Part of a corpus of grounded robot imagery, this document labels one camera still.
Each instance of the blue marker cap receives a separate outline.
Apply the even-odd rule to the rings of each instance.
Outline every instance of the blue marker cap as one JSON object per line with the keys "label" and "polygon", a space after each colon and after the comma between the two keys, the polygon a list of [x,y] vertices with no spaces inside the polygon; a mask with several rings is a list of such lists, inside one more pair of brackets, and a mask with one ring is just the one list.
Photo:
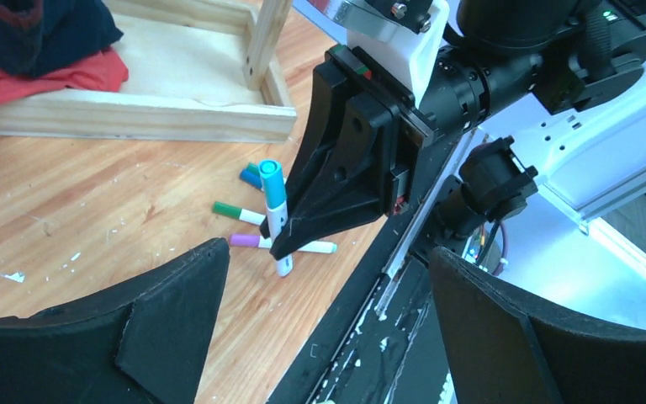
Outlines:
{"label": "blue marker cap", "polygon": [[270,209],[278,208],[286,202],[286,185],[283,182],[283,167],[274,160],[264,160],[258,165],[263,183],[263,194]]}
{"label": "blue marker cap", "polygon": [[249,183],[252,187],[256,189],[261,189],[263,187],[263,185],[261,184],[261,178],[249,170],[246,170],[246,169],[241,170],[241,174],[239,174],[239,178],[241,179],[241,181],[245,183]]}

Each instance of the purple marker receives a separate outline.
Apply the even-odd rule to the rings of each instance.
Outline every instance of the purple marker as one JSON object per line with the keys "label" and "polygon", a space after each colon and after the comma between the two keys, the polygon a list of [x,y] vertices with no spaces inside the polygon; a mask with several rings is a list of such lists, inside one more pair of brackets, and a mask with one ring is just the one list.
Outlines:
{"label": "purple marker", "polygon": [[[229,237],[229,245],[232,247],[253,247],[271,248],[271,239],[263,238],[255,234],[234,233]],[[338,249],[334,242],[309,242],[302,246],[299,251],[305,253],[333,254]]]}

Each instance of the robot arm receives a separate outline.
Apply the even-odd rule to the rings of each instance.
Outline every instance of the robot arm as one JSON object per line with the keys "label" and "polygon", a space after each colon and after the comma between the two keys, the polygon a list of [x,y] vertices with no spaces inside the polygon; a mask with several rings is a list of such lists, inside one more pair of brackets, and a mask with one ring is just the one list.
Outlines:
{"label": "robot arm", "polygon": [[[463,133],[519,98],[533,93],[551,114],[593,108],[629,89],[646,60],[646,1],[461,0],[463,36],[446,24],[445,2],[405,3],[402,18],[401,3],[336,4],[318,9],[356,32],[313,71],[310,117],[286,184],[289,221],[270,250],[276,259],[414,208],[429,186],[416,173],[438,171]],[[438,31],[447,44],[437,50]],[[511,143],[470,156],[464,186],[447,201],[466,219],[448,217],[445,237],[517,214],[535,192],[535,170],[514,162]],[[268,236],[267,223],[261,231]]]}

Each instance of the wooden tabletop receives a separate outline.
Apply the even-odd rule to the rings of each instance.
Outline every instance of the wooden tabletop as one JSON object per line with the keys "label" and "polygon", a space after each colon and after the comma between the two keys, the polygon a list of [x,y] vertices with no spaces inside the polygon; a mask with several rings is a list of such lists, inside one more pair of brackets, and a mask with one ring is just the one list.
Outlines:
{"label": "wooden tabletop", "polygon": [[[277,53],[299,119],[282,146],[0,137],[0,316],[90,295],[211,237],[256,233],[211,206],[262,211],[262,193],[238,173],[263,158],[291,167],[311,71],[332,45],[291,12]],[[285,279],[267,251],[232,248],[197,403],[263,404],[381,225],[330,237],[333,255],[297,252]]]}

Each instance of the blue marker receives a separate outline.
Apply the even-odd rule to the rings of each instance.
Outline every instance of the blue marker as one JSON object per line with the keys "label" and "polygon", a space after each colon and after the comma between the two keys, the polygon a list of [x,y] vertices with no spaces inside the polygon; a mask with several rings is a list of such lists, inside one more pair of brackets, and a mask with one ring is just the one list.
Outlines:
{"label": "blue marker", "polygon": [[256,189],[261,189],[263,190],[263,185],[261,184],[261,177],[258,175],[252,173],[249,170],[241,170],[241,174],[239,174],[239,179],[245,183],[248,183],[252,187]]}
{"label": "blue marker", "polygon": [[[274,160],[264,160],[258,165],[259,175],[266,197],[266,217],[271,241],[281,234],[283,226],[289,220],[289,206],[286,203],[286,185],[283,182],[283,167]],[[279,276],[290,274],[294,268],[294,259],[290,255],[276,261],[276,272]]]}

